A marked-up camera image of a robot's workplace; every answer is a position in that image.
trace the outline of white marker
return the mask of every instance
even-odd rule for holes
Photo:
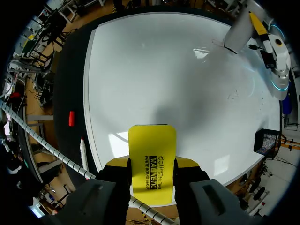
[[[80,140],[80,154],[81,154],[81,161],[82,161],[83,169],[85,169],[86,171],[89,171],[88,160],[86,158],[86,149],[85,149],[83,137],[81,137],[81,140]]]

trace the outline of yellow eraser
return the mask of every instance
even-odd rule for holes
[[[134,196],[148,205],[172,201],[176,130],[171,125],[136,125],[128,133]]]

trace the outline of red marker cap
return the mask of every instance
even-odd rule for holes
[[[74,121],[75,121],[75,112],[70,111],[70,115],[69,115],[69,126],[70,127],[74,126]]]

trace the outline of black mesh basket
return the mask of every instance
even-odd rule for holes
[[[280,131],[261,129],[255,134],[253,151],[264,156],[270,156],[275,151]]]

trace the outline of white cable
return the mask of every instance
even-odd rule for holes
[[[25,92],[26,92],[26,84],[25,84],[25,81],[24,81],[24,80],[22,80],[22,79],[20,79],[20,78],[18,78],[18,80],[19,80],[19,81],[22,81],[22,82],[23,82],[23,84],[24,84],[24,95],[23,95],[23,99],[22,99],[22,101],[21,101],[21,103],[20,103],[20,105],[19,105],[19,108],[18,108],[18,110],[17,110],[17,113],[16,113],[16,114],[18,114],[18,112],[19,112],[19,110],[20,110],[20,107],[21,107],[21,105],[22,105],[22,102],[24,101],[24,98],[25,98]]]
[[[147,214],[150,218],[156,220],[157,222],[161,223],[162,225],[175,225],[176,223],[171,220],[170,218],[166,217],[164,214],[157,212],[154,208],[146,205],[145,203],[141,202],[140,200],[134,198],[133,196],[130,197],[130,204],[133,204],[136,208]]]
[[[55,149],[53,146],[51,146],[44,138],[42,138],[40,135],[38,135],[36,132],[34,132],[33,129],[29,127],[27,123],[25,123],[7,104],[5,104],[0,99],[0,108],[2,108],[12,119],[15,120],[30,136],[32,136],[38,143],[40,143],[45,149],[47,149],[49,152],[51,152],[54,156],[56,156],[58,159],[60,159],[63,163],[67,164],[69,167],[71,167],[76,172],[80,173],[82,176],[84,176],[87,179],[95,179],[96,176],[92,173],[86,171],[76,163],[72,162],[70,159],[68,159],[66,156],[61,154],[57,149]],[[156,220],[157,222],[161,223],[162,225],[175,225],[176,223],[171,220],[170,218],[166,217],[160,212],[157,212],[154,208],[151,208],[150,206],[144,204],[140,200],[134,198],[133,196],[130,197],[130,204],[135,206],[136,208],[140,209],[142,212],[144,212],[146,215],[148,215],[150,218]]]
[[[12,87],[13,87],[13,80],[11,80],[11,85],[10,85],[8,91],[5,92],[4,94],[2,94],[2,95],[0,96],[0,98],[3,98],[7,93],[9,93]]]
[[[51,152],[54,156],[60,159],[63,163],[70,166],[73,170],[80,173],[87,179],[96,178],[95,175],[90,172],[84,170],[79,165],[68,159],[66,156],[61,154],[57,149],[51,146],[45,139],[43,139],[40,135],[34,132],[28,124],[26,124],[8,105],[6,105],[2,100],[0,100],[0,107],[8,114],[12,119],[14,119],[30,136],[32,136],[38,143],[40,143],[45,149]]]

